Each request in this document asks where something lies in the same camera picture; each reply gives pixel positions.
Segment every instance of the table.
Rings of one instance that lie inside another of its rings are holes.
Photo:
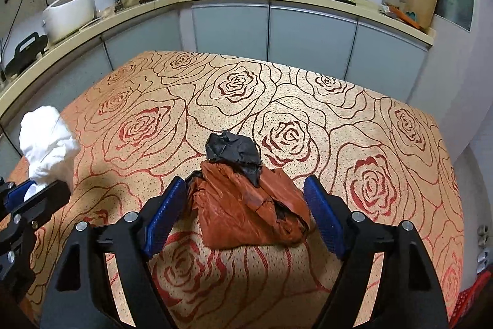
[[[79,96],[62,116],[82,150],[71,201],[38,230],[36,314],[73,226],[114,223],[199,168],[211,132],[253,138],[263,162],[302,188],[311,174],[374,221],[409,219],[430,254],[449,316],[462,276],[463,219],[450,158],[433,118],[362,87],[288,66],[191,52],[145,52]],[[27,177],[23,158],[10,180]],[[369,318],[382,255],[357,323]],[[149,263],[180,328],[310,327],[340,267],[316,228],[297,248],[204,247],[196,220],[180,220]],[[112,290],[125,322],[116,264]]]

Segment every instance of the metal screw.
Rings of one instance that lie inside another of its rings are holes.
[[[125,215],[124,219],[125,219],[125,222],[132,223],[138,217],[139,217],[139,214],[137,212],[128,212],[128,214]]]
[[[83,220],[82,222],[77,223],[77,226],[75,228],[78,232],[83,232],[87,228],[87,226],[89,225],[85,220]]]
[[[351,214],[351,218],[355,222],[363,222],[365,220],[365,216],[360,211],[355,211]]]
[[[408,220],[405,220],[402,222],[402,228],[404,230],[407,230],[408,232],[410,232],[411,230],[414,229],[414,225],[412,222],[408,221]]]

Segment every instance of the red basket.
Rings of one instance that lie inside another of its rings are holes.
[[[489,270],[483,271],[476,279],[474,285],[469,289],[461,291],[457,298],[457,304],[455,304],[454,312],[450,318],[449,328],[452,329],[457,322],[471,309],[474,301],[478,297],[482,289],[484,289],[488,280],[490,280],[491,272]]]

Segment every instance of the rice cooker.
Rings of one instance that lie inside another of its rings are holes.
[[[43,27],[56,44],[94,19],[93,0],[56,0],[43,11]]]

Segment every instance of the gray cabinet door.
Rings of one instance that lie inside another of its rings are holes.
[[[355,32],[350,18],[271,6],[269,61],[343,79]]]
[[[7,181],[7,177],[20,160],[21,157],[5,134],[0,134],[0,176],[2,176],[5,181]]]
[[[417,40],[359,22],[345,79],[406,102],[426,53]]]
[[[192,13],[198,52],[267,59],[267,3],[194,5]]]
[[[19,152],[21,152],[19,148],[21,121],[27,112],[48,105],[61,112],[69,103],[111,71],[103,44],[100,44],[77,59],[71,60],[67,67],[49,78],[38,91],[30,92],[28,95],[31,97],[22,103],[13,116],[7,111],[2,117],[2,126]],[[28,88],[27,91],[33,91],[33,88]],[[14,102],[11,108],[19,107],[19,102],[20,100]]]
[[[178,11],[171,10],[146,20],[104,42],[113,69],[145,51],[180,51]]]

